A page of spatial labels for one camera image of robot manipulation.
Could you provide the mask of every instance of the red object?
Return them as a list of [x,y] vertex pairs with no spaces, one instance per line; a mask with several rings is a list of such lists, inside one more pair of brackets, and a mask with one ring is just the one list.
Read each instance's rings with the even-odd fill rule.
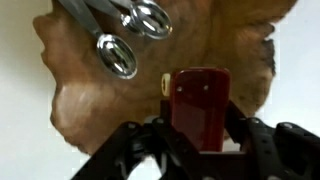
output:
[[229,89],[225,69],[190,68],[171,74],[171,123],[199,151],[222,151]]

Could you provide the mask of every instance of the white wall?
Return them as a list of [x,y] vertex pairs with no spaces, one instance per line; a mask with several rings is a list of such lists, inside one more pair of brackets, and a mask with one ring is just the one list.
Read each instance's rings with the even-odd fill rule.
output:
[[[88,157],[49,122],[54,80],[42,64],[32,18],[44,0],[0,0],[0,179],[68,180]],[[278,75],[260,112],[275,125],[291,121],[320,135],[320,3],[302,1],[277,27]]]

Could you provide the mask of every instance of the white background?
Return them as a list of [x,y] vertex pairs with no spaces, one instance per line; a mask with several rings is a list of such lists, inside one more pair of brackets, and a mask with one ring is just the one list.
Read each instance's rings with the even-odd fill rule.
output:
[[[49,122],[55,82],[32,28],[44,0],[0,0],[0,179],[68,180],[88,159]],[[297,123],[320,135],[320,3],[302,1],[277,25],[277,77],[258,116]]]

